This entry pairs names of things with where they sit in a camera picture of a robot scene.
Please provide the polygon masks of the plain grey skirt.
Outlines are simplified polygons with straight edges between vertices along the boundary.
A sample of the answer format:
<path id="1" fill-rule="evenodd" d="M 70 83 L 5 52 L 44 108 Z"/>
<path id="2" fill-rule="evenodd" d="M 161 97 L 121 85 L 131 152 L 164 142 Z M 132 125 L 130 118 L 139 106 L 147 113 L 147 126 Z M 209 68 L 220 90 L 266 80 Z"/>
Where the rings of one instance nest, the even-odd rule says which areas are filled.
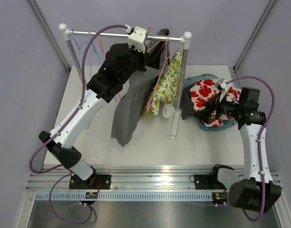
<path id="1" fill-rule="evenodd" d="M 129 79 L 127 93 L 120 99 L 114 113 L 111 138 L 124 147 L 131 139 L 142 111 L 154 86 L 159 70 L 147 66 L 146 72 L 137 71 Z"/>

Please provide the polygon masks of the dark grey dotted skirt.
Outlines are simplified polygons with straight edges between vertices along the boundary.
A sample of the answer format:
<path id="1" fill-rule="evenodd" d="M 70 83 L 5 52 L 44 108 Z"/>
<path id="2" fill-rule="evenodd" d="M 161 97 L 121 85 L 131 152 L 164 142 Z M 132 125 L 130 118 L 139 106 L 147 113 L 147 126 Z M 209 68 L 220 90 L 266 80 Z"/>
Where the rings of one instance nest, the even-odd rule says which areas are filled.
<path id="1" fill-rule="evenodd" d="M 184 87 L 181 98 L 181 116 L 182 120 L 186 120 L 189 117 L 196 118 L 195 110 L 191 101 L 191 88 L 195 85 L 195 82 L 189 86 Z"/>

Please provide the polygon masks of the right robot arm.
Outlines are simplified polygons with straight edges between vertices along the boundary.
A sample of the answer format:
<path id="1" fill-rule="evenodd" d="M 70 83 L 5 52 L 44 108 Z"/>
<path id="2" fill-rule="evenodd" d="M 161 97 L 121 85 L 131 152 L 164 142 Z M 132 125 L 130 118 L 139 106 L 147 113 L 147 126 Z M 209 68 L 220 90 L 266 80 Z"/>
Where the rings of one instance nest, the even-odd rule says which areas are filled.
<path id="1" fill-rule="evenodd" d="M 195 114 L 203 121 L 216 112 L 216 116 L 232 117 L 238 124 L 243 141 L 244 173 L 239 177 L 234 168 L 216 164 L 209 174 L 194 174 L 197 190 L 227 190 L 232 207 L 244 211 L 267 213 L 281 196 L 279 185 L 273 183 L 268 167 L 265 147 L 267 119 L 258 111 L 260 91 L 243 87 L 237 101 L 227 101 L 219 92 L 204 104 L 204 110 Z"/>

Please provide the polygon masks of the blue wire hanger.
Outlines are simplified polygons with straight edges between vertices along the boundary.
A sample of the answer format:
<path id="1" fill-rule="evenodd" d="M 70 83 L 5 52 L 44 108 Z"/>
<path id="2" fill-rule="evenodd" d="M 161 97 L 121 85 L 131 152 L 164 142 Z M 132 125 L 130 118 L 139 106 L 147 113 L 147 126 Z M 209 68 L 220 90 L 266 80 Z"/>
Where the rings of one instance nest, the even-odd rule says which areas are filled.
<path id="1" fill-rule="evenodd" d="M 91 43 L 91 46 L 89 49 L 90 49 L 89 50 L 90 63 L 92 63 L 92 54 L 94 53 L 95 56 L 97 57 L 99 65 L 101 65 L 105 61 L 105 51 L 104 51 L 100 37 L 98 37 L 95 41 Z"/>
<path id="2" fill-rule="evenodd" d="M 75 38 L 74 29 L 73 28 L 71 29 L 71 32 L 72 32 L 72 34 L 71 34 L 72 40 L 74 41 L 74 43 L 76 45 L 76 48 L 78 50 L 78 54 L 79 54 L 79 56 L 77 57 L 77 60 L 76 60 L 76 63 L 78 64 L 78 66 L 76 67 L 76 69 L 77 69 L 77 72 L 78 72 L 78 75 L 79 75 L 80 79 L 82 80 L 81 50 L 82 50 L 82 47 L 83 47 L 84 44 L 88 44 L 88 41 L 85 40 L 82 43 L 78 43 L 78 41 Z"/>

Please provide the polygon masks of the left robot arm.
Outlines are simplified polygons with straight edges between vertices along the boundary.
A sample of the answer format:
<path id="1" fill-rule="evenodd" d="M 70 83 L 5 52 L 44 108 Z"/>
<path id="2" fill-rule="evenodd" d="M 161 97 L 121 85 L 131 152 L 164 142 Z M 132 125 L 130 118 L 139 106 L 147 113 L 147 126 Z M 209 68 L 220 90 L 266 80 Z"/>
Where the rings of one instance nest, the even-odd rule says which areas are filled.
<path id="1" fill-rule="evenodd" d="M 74 147 L 79 134 L 91 119 L 123 89 L 136 72 L 146 71 L 147 47 L 142 44 L 117 43 L 106 52 L 105 61 L 83 89 L 84 97 L 50 132 L 42 131 L 39 139 L 53 156 L 74 174 L 74 181 L 90 189 L 98 186 L 95 169 Z"/>

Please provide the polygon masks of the red poppy white skirt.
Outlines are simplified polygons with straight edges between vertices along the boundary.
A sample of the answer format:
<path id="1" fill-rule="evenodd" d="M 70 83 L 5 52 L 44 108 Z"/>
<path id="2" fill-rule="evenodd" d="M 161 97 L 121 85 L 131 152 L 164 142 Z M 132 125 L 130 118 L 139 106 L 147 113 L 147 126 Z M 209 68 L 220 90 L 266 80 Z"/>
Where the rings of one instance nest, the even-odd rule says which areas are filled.
<path id="1" fill-rule="evenodd" d="M 195 112 L 207 107 L 208 101 L 220 95 L 219 90 L 215 87 L 216 82 L 216 79 L 203 79 L 199 82 L 196 82 L 195 85 L 191 88 L 191 101 Z M 216 111 L 214 110 L 211 114 L 210 124 L 206 124 L 203 121 L 202 123 L 204 123 L 206 126 L 212 126 L 213 124 L 221 126 L 222 121 L 226 119 L 232 119 L 232 117 L 222 115 L 219 119 L 216 119 Z"/>

